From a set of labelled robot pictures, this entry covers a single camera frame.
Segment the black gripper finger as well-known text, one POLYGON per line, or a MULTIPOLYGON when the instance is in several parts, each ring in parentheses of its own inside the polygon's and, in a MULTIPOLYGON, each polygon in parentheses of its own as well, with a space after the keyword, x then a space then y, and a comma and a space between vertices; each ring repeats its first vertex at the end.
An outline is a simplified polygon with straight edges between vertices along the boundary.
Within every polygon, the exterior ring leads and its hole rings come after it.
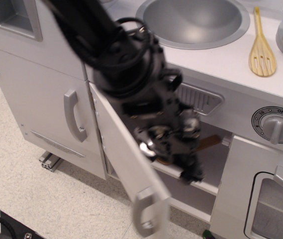
POLYGON ((201 182, 205 176, 203 174, 201 175, 192 175, 186 171, 183 171, 180 174, 180 180, 185 184, 185 185, 190 185, 192 182, 201 182))

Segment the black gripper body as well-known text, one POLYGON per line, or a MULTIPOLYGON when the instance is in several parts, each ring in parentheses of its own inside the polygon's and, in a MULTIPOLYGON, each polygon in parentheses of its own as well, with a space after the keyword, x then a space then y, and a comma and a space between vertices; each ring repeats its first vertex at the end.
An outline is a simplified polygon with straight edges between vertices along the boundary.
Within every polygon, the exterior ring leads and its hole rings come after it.
POLYGON ((184 137, 170 127, 157 125, 150 128, 135 128, 133 132, 139 149, 151 161, 158 157, 171 162, 192 175, 201 175, 203 168, 195 152, 199 145, 196 137, 184 137))

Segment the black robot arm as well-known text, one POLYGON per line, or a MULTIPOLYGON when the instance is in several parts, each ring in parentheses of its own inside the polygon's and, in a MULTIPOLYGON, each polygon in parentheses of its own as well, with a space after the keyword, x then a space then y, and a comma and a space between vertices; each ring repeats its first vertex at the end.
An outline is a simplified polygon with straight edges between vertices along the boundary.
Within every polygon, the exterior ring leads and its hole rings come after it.
POLYGON ((181 168, 184 183, 201 181, 198 113, 176 95, 182 72, 167 67, 147 25, 135 17, 113 21, 98 0, 47 0, 45 5, 72 50, 93 68, 96 87, 141 151, 181 168))

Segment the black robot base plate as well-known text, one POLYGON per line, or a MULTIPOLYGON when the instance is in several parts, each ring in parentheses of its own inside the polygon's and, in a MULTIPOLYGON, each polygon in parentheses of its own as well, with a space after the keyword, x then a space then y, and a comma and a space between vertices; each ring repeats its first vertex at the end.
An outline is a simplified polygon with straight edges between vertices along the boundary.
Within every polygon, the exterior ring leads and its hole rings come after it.
POLYGON ((0 239, 44 239, 42 235, 8 214, 0 211, 0 239))

